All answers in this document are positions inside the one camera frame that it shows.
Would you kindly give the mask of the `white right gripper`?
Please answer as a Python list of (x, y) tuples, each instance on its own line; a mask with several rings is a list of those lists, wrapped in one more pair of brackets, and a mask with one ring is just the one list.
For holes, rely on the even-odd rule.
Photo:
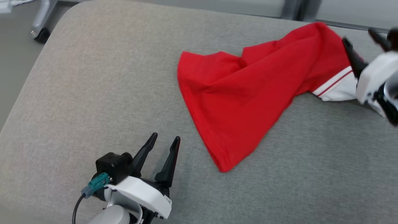
[(364, 104), (366, 101), (369, 102), (373, 93), (378, 90), (388, 78), (398, 72), (398, 52), (390, 51), (390, 41), (379, 34), (375, 29), (368, 29), (368, 34), (372, 40), (386, 52), (380, 54), (369, 64), (357, 54), (348, 38), (342, 38), (342, 43), (353, 74), (355, 78), (359, 78), (356, 96), (361, 104)]

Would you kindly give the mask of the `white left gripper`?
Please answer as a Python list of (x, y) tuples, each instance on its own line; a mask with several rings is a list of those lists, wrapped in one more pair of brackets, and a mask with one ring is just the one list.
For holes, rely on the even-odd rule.
[[(104, 198), (108, 205), (94, 217), (94, 220), (168, 219), (172, 210), (172, 200), (139, 179), (141, 169), (157, 137), (158, 133), (153, 133), (134, 156), (132, 177), (126, 177), (117, 185), (109, 183), (104, 187)], [(162, 170), (155, 175), (155, 181), (165, 188), (170, 188), (173, 183), (180, 142), (181, 138), (176, 136)]]

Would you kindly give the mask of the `red shirt with white sleeves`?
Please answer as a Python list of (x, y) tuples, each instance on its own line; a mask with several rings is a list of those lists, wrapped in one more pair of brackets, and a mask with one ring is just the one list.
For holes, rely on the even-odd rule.
[(249, 156), (288, 108), (309, 92), (322, 101), (356, 98), (342, 38), (326, 24), (299, 27), (279, 40), (226, 52), (182, 52), (178, 84), (220, 172)]

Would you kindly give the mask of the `grey fabric sofa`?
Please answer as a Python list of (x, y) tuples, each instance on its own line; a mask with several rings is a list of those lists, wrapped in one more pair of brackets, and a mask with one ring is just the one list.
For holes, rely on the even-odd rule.
[(354, 102), (296, 97), (232, 171), (214, 165), (177, 83), (183, 50), (238, 54), (304, 22), (136, 1), (64, 14), (0, 133), (0, 224), (71, 224), (107, 152), (154, 177), (175, 136), (173, 207), (154, 224), (398, 224), (398, 128)]

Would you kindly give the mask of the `grey metal partition post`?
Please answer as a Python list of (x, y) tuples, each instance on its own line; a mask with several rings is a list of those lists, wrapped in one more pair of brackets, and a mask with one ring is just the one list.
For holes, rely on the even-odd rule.
[(280, 18), (293, 21), (313, 22), (322, 0), (284, 0)]

